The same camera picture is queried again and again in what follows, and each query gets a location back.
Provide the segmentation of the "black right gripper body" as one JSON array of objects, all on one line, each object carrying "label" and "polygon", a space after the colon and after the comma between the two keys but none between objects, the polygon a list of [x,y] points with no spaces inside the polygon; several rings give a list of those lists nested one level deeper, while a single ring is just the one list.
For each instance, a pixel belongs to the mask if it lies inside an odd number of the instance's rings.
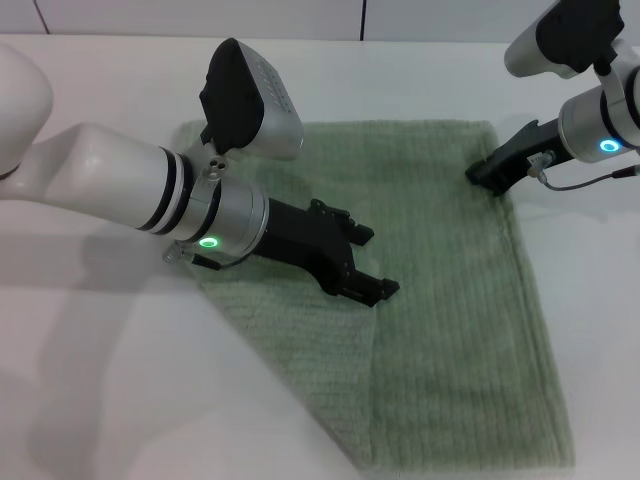
[{"label": "black right gripper body", "polygon": [[492,158],[493,172],[510,177],[512,187],[527,176],[531,167],[529,158],[542,153],[552,154],[552,166],[571,160],[571,153],[562,142],[557,119],[542,125],[537,120],[529,122],[487,158]]}]

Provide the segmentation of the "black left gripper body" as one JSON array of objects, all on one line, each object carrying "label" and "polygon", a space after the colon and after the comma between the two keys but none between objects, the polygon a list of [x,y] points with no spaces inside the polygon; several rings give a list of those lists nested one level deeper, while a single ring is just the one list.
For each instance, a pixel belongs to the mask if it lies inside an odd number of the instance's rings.
[{"label": "black left gripper body", "polygon": [[271,199],[258,255],[306,271],[329,295],[354,296],[355,264],[349,241],[354,227],[348,212],[319,200],[303,210]]}]

